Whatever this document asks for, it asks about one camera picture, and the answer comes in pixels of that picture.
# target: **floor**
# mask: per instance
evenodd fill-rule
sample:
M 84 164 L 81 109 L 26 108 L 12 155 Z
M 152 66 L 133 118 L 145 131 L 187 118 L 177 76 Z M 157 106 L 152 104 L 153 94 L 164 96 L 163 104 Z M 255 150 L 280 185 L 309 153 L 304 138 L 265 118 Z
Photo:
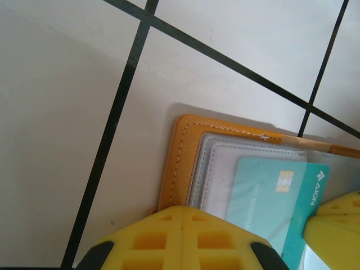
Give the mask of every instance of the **floor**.
M 360 2 L 106 1 L 0 0 L 3 269 L 145 217 L 185 113 L 360 149 Z

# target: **yellow plastic object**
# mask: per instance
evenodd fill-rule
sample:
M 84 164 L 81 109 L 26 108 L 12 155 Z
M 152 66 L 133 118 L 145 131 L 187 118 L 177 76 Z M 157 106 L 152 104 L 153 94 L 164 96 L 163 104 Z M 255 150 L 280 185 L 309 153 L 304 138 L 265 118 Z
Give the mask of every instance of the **yellow plastic object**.
M 360 269 L 359 191 L 320 206 L 317 216 L 307 221 L 303 236 L 331 269 Z
M 352 192 L 320 206 L 317 215 L 360 215 L 360 192 Z
M 97 269 L 101 270 L 262 270 L 273 267 L 264 267 L 268 262 L 259 253 L 265 254 L 265 260 L 272 252 L 278 256 L 265 239 L 184 206 L 167 208 L 120 229 L 92 249 L 105 243 L 114 245 L 99 262 Z M 261 246 L 256 255 L 254 243 Z M 88 259 L 98 255 L 92 249 L 86 255 Z M 89 269 L 81 264 L 79 269 Z

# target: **white stitching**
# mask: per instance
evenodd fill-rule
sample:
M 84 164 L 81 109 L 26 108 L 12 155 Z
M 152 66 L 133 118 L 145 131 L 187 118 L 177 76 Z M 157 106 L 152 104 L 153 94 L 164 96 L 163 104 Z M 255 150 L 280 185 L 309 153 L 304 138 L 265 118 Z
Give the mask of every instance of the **white stitching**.
M 264 133 L 255 134 L 255 133 L 251 133 L 251 132 L 247 132 L 247 131 L 243 131 L 243 130 L 236 130 L 236 129 L 232 129 L 232 128 L 220 128 L 220 127 L 214 127 L 213 125 L 205 125 L 205 124 L 200 124 L 200 123 L 187 124 L 187 125 L 184 127 L 184 131 L 183 131 L 183 133 L 182 133 L 182 137 L 181 137 L 181 140 L 180 140 L 180 147 L 179 147 L 178 159 L 177 159 L 177 161 L 176 161 L 176 167 L 175 167 L 175 172 L 174 172 L 173 184 L 172 184 L 172 188 L 171 188 L 169 206 L 171 205 L 171 200 L 172 200 L 172 197 L 173 197 L 174 184 L 175 184 L 175 180 L 176 180 L 178 163 L 179 163 L 179 161 L 180 161 L 182 141 L 184 140 L 184 134 L 185 134 L 185 131 L 186 131 L 186 129 L 187 129 L 187 127 L 188 127 L 189 125 L 202 125 L 202 126 L 209 127 L 209 128 L 216 128 L 216 129 L 221 129 L 221 130 L 225 130 L 225 131 L 233 131 L 233 132 L 237 132 L 237 133 L 243 133 L 243 134 L 247 134 L 247 135 L 252 135 L 252 136 L 260 137 L 260 138 L 263 139 L 264 141 L 266 141 L 267 139 L 270 139 L 270 138 L 271 138 L 271 139 L 274 139 L 274 140 L 280 140 L 279 138 L 274 138 L 274 137 L 266 136 Z

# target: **card chip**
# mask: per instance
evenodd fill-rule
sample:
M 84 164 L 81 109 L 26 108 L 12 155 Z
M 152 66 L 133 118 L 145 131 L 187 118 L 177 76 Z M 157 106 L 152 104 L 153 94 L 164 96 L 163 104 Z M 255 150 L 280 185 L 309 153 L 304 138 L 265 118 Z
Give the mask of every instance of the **card chip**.
M 292 170 L 282 170 L 276 185 L 276 192 L 289 192 L 294 172 Z

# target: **teal card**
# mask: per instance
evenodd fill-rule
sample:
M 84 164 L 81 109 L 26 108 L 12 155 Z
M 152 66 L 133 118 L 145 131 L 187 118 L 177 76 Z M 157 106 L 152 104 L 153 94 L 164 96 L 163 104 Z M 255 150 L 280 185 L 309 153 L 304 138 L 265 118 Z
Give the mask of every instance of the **teal card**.
M 226 220 L 267 239 L 295 270 L 306 220 L 316 214 L 328 174 L 323 164 L 243 157 Z

